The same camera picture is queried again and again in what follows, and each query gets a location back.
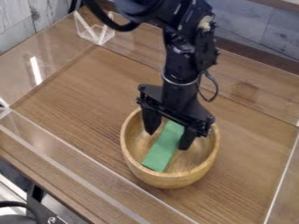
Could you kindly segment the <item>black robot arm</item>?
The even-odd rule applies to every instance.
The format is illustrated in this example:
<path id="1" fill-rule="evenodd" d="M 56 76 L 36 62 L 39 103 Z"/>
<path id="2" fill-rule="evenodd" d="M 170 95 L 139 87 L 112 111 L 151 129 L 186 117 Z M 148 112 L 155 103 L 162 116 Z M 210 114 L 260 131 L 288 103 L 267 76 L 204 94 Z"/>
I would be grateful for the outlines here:
<path id="1" fill-rule="evenodd" d="M 163 85 L 141 84 L 140 96 L 144 129 L 154 134 L 162 119 L 183 126 L 179 149 L 186 151 L 198 137 L 206 137 L 215 116 L 202 106 L 202 77 L 210 77 L 210 68 L 220 54 L 215 46 L 215 14 L 206 0 L 115 0 L 117 12 L 128 20 L 117 24 L 104 12 L 97 0 L 84 0 L 97 19 L 115 31 L 131 32 L 143 23 L 163 30 L 166 61 Z"/>

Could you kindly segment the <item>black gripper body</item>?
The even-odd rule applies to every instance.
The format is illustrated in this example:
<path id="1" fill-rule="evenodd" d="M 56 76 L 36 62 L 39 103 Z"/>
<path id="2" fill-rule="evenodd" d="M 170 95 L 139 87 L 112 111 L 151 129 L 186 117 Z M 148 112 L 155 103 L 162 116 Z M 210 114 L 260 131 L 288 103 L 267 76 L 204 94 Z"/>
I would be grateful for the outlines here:
<path id="1" fill-rule="evenodd" d="M 198 100 L 199 81 L 175 83 L 163 79 L 163 85 L 140 84 L 136 99 L 140 108 L 159 109 L 162 116 L 179 123 L 184 128 L 192 127 L 198 137 L 206 137 L 211 132 L 215 117 Z"/>

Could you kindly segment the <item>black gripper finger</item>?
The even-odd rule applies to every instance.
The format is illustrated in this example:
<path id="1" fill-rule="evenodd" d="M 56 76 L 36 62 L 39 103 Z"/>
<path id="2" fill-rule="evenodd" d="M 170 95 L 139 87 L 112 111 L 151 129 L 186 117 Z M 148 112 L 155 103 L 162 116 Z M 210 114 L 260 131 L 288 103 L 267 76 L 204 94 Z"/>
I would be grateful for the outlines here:
<path id="1" fill-rule="evenodd" d="M 187 151 L 190 149 L 196 137 L 198 137 L 196 129 L 194 129 L 192 127 L 186 127 L 179 142 L 179 149 L 182 151 Z"/>
<path id="2" fill-rule="evenodd" d="M 162 113 L 156 108 L 141 108 L 143 113 L 143 122 L 144 122 L 144 130 L 150 135 L 152 135 L 162 124 Z"/>

